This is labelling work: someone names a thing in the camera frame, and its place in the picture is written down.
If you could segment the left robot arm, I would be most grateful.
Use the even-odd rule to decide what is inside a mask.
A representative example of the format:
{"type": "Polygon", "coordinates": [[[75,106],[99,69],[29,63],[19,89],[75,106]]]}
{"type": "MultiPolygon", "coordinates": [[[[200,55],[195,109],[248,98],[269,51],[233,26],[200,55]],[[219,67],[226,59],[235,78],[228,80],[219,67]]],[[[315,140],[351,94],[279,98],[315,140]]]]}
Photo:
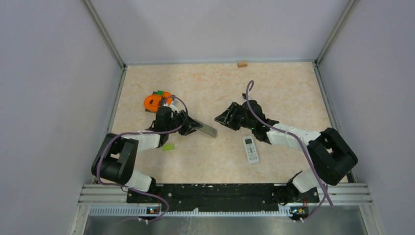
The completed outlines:
{"type": "Polygon", "coordinates": [[[167,106],[160,107],[155,120],[144,132],[122,136],[107,134],[92,163],[91,172],[97,179],[138,189],[138,196],[144,202],[152,202],[157,196],[157,189],[152,186],[154,179],[135,170],[137,153],[162,147],[171,133],[187,136],[202,126],[184,110],[178,112],[167,106]]]}

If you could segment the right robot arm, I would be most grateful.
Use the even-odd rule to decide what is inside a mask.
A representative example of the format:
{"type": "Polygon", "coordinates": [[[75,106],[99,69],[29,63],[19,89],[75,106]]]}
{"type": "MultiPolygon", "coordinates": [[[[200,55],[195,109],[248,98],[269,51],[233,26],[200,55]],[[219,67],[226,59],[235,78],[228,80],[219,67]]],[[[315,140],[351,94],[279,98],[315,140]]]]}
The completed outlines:
{"type": "Polygon", "coordinates": [[[323,131],[307,131],[267,118],[255,100],[243,104],[233,102],[215,122],[238,131],[251,130],[253,136],[267,144],[285,145],[302,151],[310,164],[288,183],[287,196],[301,201],[307,191],[323,184],[337,185],[358,163],[358,158],[340,133],[328,127],[323,131]]]}

